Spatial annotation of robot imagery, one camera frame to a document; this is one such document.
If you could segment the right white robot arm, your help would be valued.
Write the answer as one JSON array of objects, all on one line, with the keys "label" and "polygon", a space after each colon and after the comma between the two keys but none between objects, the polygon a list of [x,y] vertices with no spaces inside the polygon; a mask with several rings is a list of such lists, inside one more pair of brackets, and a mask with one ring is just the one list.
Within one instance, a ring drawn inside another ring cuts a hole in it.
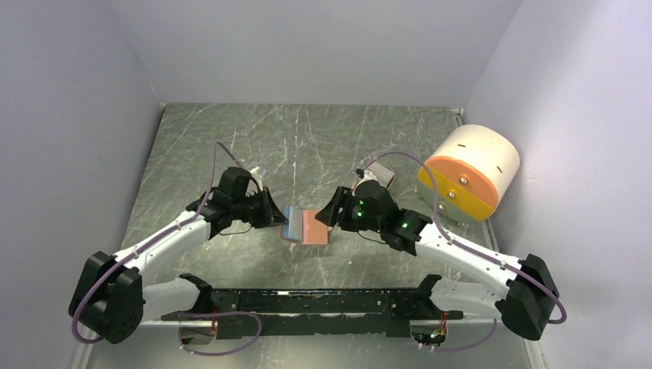
[{"label": "right white robot arm", "polygon": [[343,231],[375,232],[396,251],[434,259],[472,278],[471,283],[442,278],[418,294],[414,306],[422,317],[441,311],[493,317],[530,341],[540,340],[553,323],[559,292],[542,258],[512,257],[455,235],[418,211],[400,208],[376,181],[338,187],[315,218]]}]

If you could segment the brown leather card holder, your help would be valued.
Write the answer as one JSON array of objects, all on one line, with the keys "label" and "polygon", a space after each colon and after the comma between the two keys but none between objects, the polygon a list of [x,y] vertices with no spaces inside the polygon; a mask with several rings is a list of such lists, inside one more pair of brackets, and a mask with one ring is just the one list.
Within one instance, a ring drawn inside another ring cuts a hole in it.
[{"label": "brown leather card holder", "polygon": [[301,245],[327,245],[331,229],[316,219],[318,210],[304,210],[285,205],[288,222],[281,227],[280,238]]}]

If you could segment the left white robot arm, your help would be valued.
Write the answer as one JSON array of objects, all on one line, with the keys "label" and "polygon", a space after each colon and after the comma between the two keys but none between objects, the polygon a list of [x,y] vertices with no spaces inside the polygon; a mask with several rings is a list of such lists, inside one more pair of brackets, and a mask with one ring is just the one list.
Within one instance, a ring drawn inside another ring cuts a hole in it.
[{"label": "left white robot arm", "polygon": [[272,199],[266,169],[229,167],[167,226],[130,248],[90,256],[72,295],[68,314],[82,343],[101,339],[117,344],[143,321],[181,312],[201,320],[216,311],[211,285],[184,273],[155,284],[172,261],[201,246],[236,221],[253,229],[285,225],[288,219]]}]

